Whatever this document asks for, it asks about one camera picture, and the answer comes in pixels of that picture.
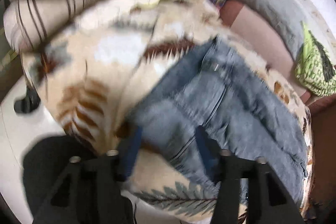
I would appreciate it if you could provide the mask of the beige leaf print blanket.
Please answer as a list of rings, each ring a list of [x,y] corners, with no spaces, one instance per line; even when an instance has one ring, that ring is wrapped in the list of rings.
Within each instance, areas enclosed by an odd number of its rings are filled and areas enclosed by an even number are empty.
[[[219,36],[298,119],[307,148],[307,175],[299,211],[308,208],[313,173],[310,112],[288,80],[244,39],[222,26],[208,0],[170,0],[134,9],[148,0],[104,0],[41,53],[26,53],[23,68],[51,115],[96,154],[121,140],[126,114],[184,55]]]

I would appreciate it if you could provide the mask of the blue denim pants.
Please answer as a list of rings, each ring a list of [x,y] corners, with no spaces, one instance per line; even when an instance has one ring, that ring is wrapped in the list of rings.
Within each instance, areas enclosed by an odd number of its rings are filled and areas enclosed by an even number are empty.
[[[298,119],[237,51],[215,38],[193,47],[128,114],[143,141],[191,182],[218,193],[195,141],[202,126],[237,157],[265,157],[295,202],[303,198],[307,148]]]

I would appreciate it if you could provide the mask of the black shoe on floor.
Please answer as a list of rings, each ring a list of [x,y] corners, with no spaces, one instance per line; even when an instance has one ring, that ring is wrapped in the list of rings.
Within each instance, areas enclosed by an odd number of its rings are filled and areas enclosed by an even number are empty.
[[[26,86],[26,95],[15,101],[14,111],[17,114],[30,114],[39,107],[40,103],[41,99],[37,91],[30,86]]]

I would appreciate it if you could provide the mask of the pink bed sheet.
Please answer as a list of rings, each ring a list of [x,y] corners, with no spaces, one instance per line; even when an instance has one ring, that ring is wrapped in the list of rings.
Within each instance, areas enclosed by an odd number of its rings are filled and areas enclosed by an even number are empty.
[[[315,97],[294,76],[294,61],[278,33],[257,12],[245,4],[228,0],[220,9],[223,25],[246,40],[265,61],[284,76],[307,106],[327,106],[335,95]]]

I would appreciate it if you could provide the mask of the green patterned cloth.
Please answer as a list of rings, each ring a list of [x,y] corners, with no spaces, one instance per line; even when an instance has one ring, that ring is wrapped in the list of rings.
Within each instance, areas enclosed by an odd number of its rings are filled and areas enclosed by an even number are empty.
[[[303,45],[295,67],[295,77],[314,95],[335,94],[335,67],[325,47],[316,39],[307,24],[301,23]]]

